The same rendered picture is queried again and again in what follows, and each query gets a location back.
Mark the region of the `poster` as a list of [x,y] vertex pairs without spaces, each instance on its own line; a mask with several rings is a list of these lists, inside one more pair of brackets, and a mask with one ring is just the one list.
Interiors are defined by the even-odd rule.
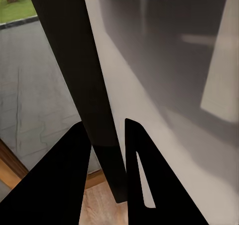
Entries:
[[31,0],[117,204],[125,168],[85,0]]

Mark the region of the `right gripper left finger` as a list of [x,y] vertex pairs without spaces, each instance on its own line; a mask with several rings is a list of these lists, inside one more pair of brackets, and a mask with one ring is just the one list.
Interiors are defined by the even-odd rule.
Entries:
[[74,124],[0,202],[0,225],[79,225],[91,149]]

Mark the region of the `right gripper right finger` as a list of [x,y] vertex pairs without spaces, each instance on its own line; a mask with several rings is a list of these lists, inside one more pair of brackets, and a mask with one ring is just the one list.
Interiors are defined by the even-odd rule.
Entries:
[[[138,152],[156,208],[144,205]],[[209,225],[144,127],[125,119],[128,225]]]

